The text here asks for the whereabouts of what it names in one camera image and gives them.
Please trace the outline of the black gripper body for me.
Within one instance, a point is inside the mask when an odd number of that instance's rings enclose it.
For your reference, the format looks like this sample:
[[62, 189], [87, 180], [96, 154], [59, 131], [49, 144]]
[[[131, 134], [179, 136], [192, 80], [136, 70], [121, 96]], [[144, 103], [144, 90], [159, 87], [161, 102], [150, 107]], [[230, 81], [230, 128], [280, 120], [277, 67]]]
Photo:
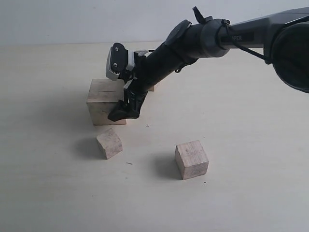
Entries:
[[126, 99], [119, 102], [123, 114], [138, 114], [150, 87], [177, 70], [183, 58], [169, 47], [159, 47], [142, 57], [134, 70], [134, 78], [125, 91]]

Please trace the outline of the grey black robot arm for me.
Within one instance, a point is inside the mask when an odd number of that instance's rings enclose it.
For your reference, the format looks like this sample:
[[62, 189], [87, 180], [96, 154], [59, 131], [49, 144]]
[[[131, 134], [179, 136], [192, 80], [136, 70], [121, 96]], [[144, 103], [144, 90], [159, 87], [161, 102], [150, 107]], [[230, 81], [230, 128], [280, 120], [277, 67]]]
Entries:
[[309, 90], [309, 10], [291, 9], [231, 24], [227, 19], [204, 17], [193, 8], [197, 23], [180, 22], [154, 50], [129, 51], [114, 43], [109, 50], [106, 77], [124, 81], [124, 95], [108, 119], [136, 119], [147, 92], [171, 73], [201, 58], [220, 58], [240, 49], [272, 65], [289, 87]]

